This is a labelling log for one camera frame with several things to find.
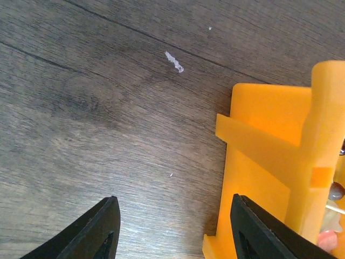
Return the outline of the orange bin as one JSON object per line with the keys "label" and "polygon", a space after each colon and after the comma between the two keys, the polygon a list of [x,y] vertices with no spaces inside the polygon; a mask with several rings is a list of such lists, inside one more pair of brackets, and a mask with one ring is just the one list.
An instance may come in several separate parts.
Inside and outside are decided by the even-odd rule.
{"label": "orange bin", "polygon": [[229,116],[217,115],[226,142],[216,234],[205,235],[206,258],[237,258],[230,220],[235,194],[245,195],[297,234],[344,258],[344,62],[320,62],[311,86],[239,83]]}

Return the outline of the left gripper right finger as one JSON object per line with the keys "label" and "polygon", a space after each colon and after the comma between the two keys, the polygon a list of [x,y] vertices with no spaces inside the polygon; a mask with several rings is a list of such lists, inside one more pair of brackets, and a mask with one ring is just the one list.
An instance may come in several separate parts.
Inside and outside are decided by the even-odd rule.
{"label": "left gripper right finger", "polygon": [[233,196],[230,220],[237,258],[334,258],[245,195]]}

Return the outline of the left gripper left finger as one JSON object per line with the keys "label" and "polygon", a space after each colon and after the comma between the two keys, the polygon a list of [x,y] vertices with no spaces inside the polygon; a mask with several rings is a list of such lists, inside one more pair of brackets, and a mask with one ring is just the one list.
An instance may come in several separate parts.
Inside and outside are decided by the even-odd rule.
{"label": "left gripper left finger", "polygon": [[106,197],[22,258],[115,258],[120,224],[118,199]]}

